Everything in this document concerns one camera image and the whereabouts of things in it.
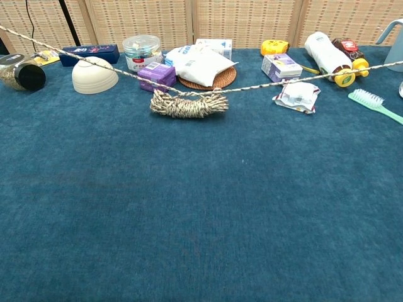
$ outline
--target coiled rope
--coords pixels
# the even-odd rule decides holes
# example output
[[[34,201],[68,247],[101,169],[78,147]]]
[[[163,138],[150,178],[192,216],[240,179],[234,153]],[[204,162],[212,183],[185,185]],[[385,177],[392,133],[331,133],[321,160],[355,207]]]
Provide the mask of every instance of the coiled rope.
[[[39,42],[28,36],[22,35],[21,33],[17,33],[14,30],[10,30],[9,28],[6,28],[4,26],[0,25],[0,29],[7,31],[8,33],[11,33],[13,35],[19,36],[20,38],[23,38],[25,40],[36,43],[38,45],[55,50],[56,52],[62,53],[64,55],[68,55],[70,57],[76,58],[78,60],[83,60],[83,61],[93,64],[95,66],[102,67],[102,68],[105,68],[108,70],[112,70],[119,74],[123,74],[125,76],[133,77],[134,79],[137,79],[138,81],[144,81],[146,83],[152,84],[153,86],[163,87],[167,90],[175,92],[177,95],[172,96],[168,93],[155,89],[154,95],[150,102],[151,111],[153,111],[155,113],[159,113],[160,115],[172,116],[173,118],[204,118],[207,115],[210,115],[215,112],[224,112],[224,111],[228,110],[228,107],[229,107],[227,98],[225,96],[223,96],[223,94],[225,94],[225,93],[248,91],[251,89],[266,88],[266,87],[271,87],[271,86],[282,86],[285,84],[291,84],[291,83],[297,83],[297,82],[307,82],[307,81],[313,81],[313,80],[317,80],[317,79],[340,76],[343,74],[354,74],[356,72],[364,71],[364,70],[373,70],[373,69],[379,69],[379,68],[383,68],[383,67],[391,67],[391,66],[403,64],[403,61],[397,61],[397,62],[382,64],[382,65],[374,65],[374,66],[370,66],[370,67],[363,68],[360,70],[353,69],[350,71],[347,70],[347,71],[335,72],[335,73],[331,73],[331,74],[321,74],[321,75],[315,75],[313,77],[304,77],[302,79],[294,79],[294,80],[288,80],[288,81],[283,81],[283,82],[273,82],[273,83],[266,83],[266,84],[260,84],[260,85],[255,85],[255,86],[247,86],[247,87],[225,89],[225,90],[214,89],[213,91],[207,91],[207,92],[196,92],[196,91],[184,92],[184,91],[180,91],[176,88],[166,86],[164,84],[160,84],[160,83],[150,81],[148,79],[144,79],[135,74],[131,74],[129,72],[125,72],[123,70],[116,69],[114,67],[102,66],[100,64],[91,62],[90,60],[87,60],[84,57],[81,57],[74,53],[65,52],[64,50],[61,50],[59,48],[53,47],[46,43]],[[187,96],[196,96],[196,97],[199,97],[199,99],[197,99],[197,100],[185,99],[184,97],[187,97]]]

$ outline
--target black cable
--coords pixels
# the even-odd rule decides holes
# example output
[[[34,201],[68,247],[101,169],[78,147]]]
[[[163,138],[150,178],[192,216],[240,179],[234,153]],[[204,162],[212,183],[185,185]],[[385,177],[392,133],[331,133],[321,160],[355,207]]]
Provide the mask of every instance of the black cable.
[[[63,11],[64,17],[65,17],[65,20],[67,22],[67,25],[69,25],[69,29],[70,29],[71,35],[73,37],[74,43],[76,43],[76,46],[81,46],[80,40],[78,39],[76,29],[74,27],[74,23],[71,20],[69,9],[67,8],[67,5],[65,4],[65,1],[64,0],[59,0],[59,3],[60,3],[60,7],[62,8],[62,11]]]
[[[33,22],[32,22],[31,16],[30,16],[30,10],[28,9],[28,0],[25,0],[25,7],[26,7],[26,13],[28,14],[28,18],[30,19],[31,24],[32,24],[32,35],[31,35],[31,38],[33,38],[33,33],[35,32],[35,26],[33,25]],[[35,47],[35,43],[32,42],[32,46],[33,46],[33,50],[34,50],[35,52],[37,52],[37,48]]]

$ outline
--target plastic bag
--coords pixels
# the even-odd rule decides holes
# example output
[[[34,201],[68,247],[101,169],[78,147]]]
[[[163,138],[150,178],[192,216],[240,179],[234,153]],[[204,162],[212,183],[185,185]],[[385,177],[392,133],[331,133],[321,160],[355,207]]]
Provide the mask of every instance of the plastic bag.
[[[236,64],[208,47],[197,45],[175,48],[166,55],[165,62],[175,67],[177,76],[205,87],[212,86],[217,74]]]
[[[297,82],[284,85],[281,93],[273,98],[279,105],[307,114],[315,113],[315,102],[321,90],[305,82]]]

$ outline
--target pitcher handle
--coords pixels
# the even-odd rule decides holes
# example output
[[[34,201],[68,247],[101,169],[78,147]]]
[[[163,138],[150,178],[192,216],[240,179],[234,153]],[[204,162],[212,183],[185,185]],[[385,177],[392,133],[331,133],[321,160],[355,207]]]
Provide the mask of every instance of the pitcher handle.
[[[387,35],[390,33],[392,28],[395,27],[396,24],[403,25],[403,19],[397,19],[397,20],[390,22],[388,27],[386,27],[386,30],[384,30],[383,33],[379,36],[376,44],[381,44],[386,39]]]

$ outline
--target cardboard box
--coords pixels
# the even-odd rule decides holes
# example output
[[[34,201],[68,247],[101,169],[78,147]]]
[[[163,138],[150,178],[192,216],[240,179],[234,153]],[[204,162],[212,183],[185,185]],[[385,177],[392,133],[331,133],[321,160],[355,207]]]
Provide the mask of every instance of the cardboard box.
[[[231,39],[197,39],[195,45],[204,45],[210,47],[215,52],[231,60],[232,40]]]
[[[119,59],[119,49],[116,44],[111,45],[92,45],[92,46],[75,46],[64,47],[65,52],[71,52],[81,57],[98,57],[106,60],[110,64],[115,64]],[[68,55],[60,54],[60,61],[64,67],[74,66],[78,63],[78,59]]]
[[[262,70],[273,82],[298,79],[302,73],[302,67],[286,53],[265,55]]]

